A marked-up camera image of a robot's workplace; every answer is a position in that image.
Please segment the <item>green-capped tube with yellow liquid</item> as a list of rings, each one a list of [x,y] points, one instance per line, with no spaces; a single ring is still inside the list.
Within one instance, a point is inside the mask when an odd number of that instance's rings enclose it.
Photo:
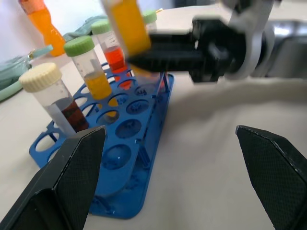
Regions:
[[[64,50],[72,59],[92,98],[99,103],[110,98],[113,92],[94,47],[92,38],[86,35],[68,41]]]

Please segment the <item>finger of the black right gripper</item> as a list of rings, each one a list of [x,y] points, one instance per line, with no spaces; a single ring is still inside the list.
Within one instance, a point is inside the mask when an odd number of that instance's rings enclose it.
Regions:
[[[128,57],[127,62],[150,72],[189,71],[204,66],[204,55],[200,51],[148,50]]]
[[[149,34],[154,49],[188,50],[193,49],[193,37],[187,34]]]

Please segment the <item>test tube with yellow liquid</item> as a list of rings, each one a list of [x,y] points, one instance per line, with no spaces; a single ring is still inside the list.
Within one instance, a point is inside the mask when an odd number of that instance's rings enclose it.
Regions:
[[[151,47],[137,0],[101,0],[125,61]]]

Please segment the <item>cream-capped tube with brown liquid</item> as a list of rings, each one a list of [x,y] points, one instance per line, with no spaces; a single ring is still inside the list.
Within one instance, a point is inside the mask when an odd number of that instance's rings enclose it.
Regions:
[[[89,128],[55,63],[43,63],[29,69],[19,78],[19,82],[26,92],[37,99],[66,136]]]

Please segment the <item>orange plastic drink bottle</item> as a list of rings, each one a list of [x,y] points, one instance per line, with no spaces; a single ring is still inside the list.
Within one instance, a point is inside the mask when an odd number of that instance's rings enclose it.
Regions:
[[[53,57],[64,54],[65,40],[52,24],[51,15],[44,0],[18,0],[18,2],[28,19],[43,36],[45,45],[52,45],[50,54]]]

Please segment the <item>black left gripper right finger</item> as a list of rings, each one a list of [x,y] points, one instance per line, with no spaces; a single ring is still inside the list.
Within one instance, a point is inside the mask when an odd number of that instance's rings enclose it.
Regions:
[[[238,125],[251,184],[275,230],[307,230],[307,158],[286,138]]]

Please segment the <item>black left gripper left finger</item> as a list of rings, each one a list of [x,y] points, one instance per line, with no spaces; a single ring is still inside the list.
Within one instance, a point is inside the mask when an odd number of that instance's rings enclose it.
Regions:
[[[83,230],[96,190],[104,126],[68,137],[23,190],[0,230]]]

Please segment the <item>teal cloth bag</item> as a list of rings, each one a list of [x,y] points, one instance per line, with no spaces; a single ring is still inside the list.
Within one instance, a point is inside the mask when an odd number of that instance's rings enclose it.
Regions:
[[[66,42],[84,35],[92,35],[91,25],[99,20],[107,19],[106,15],[99,15],[88,18],[85,23],[76,31],[66,33]],[[31,60],[39,58],[53,51],[53,46],[48,45],[30,52],[25,56],[17,56],[13,59],[0,63],[0,102],[18,93],[23,87],[18,82],[19,77],[29,70]]]

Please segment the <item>green-capped clear test tube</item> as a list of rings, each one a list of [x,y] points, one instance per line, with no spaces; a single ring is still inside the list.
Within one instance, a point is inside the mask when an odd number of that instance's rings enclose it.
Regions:
[[[148,32],[153,32],[157,30],[157,13],[153,10],[148,10],[143,13],[143,21]]]

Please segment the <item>blue plastic test tube rack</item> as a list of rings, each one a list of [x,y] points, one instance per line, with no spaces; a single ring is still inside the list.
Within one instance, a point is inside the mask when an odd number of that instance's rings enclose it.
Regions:
[[[143,207],[160,136],[174,84],[168,74],[165,87],[139,85],[127,71],[115,74],[102,64],[112,88],[112,98],[95,101],[80,88],[75,99],[85,98],[81,110],[87,111],[91,127],[104,125],[106,140],[100,174],[89,212],[109,218],[130,219]]]

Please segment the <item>green-capped tube with red liquid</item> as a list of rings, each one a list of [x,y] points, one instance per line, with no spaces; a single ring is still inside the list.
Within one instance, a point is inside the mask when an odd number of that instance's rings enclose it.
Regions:
[[[92,34],[97,38],[103,54],[113,73],[128,70],[123,51],[116,35],[107,19],[99,20],[91,25]]]

